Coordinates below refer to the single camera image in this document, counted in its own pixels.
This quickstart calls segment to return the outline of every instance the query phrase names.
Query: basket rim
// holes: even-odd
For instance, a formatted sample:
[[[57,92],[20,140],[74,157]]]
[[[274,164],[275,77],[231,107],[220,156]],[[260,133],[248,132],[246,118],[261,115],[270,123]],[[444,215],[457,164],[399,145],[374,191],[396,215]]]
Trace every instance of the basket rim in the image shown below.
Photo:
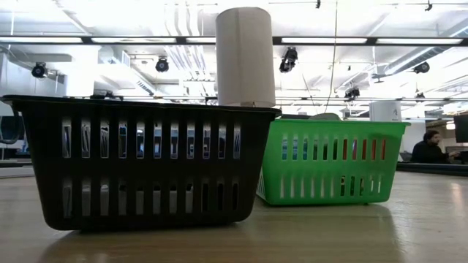
[[[236,106],[214,106],[198,104],[171,104],[158,102],[121,102],[104,99],[77,99],[49,96],[27,96],[27,95],[4,95],[0,96],[0,101],[11,104],[12,102],[40,102],[40,103],[75,103],[87,105],[104,105],[111,107],[150,107],[159,109],[181,109],[181,110],[223,110],[240,113],[273,113],[276,117],[282,114],[280,109],[266,107],[236,107]]]
[[[273,123],[285,122],[285,123],[328,123],[328,124],[361,124],[361,125],[395,125],[395,126],[411,126],[411,123],[407,122],[391,122],[391,121],[329,121],[329,120],[300,120],[300,119],[276,119]]]

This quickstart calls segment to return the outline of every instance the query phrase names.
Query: desk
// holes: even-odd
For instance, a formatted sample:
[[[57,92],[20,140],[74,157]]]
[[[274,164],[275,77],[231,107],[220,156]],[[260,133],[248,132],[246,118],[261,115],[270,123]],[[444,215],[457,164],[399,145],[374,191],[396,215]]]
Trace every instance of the desk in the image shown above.
[[[48,228],[34,178],[0,180],[0,262],[466,262],[468,179],[399,172],[389,202],[268,207],[214,228]]]

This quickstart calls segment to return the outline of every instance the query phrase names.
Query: man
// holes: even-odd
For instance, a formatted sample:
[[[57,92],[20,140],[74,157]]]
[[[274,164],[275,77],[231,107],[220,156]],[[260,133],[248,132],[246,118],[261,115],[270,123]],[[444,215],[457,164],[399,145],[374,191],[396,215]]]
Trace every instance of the man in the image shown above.
[[[442,153],[438,144],[442,137],[438,131],[427,131],[423,141],[418,142],[412,149],[411,161],[425,164],[449,164],[449,158],[457,157],[460,153]]]

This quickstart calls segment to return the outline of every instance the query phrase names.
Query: green plastic basket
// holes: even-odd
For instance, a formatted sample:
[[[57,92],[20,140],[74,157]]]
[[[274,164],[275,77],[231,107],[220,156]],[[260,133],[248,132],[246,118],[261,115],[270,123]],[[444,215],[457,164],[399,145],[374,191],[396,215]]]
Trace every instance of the green plastic basket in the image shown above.
[[[271,205],[385,202],[407,125],[276,120],[257,194]]]

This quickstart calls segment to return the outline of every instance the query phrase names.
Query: white cylinder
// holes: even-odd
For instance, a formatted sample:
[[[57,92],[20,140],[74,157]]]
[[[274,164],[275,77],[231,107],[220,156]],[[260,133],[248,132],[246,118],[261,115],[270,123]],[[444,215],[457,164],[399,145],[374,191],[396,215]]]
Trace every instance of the white cylinder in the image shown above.
[[[263,9],[228,9],[216,18],[219,105],[272,107],[275,101],[271,17]]]

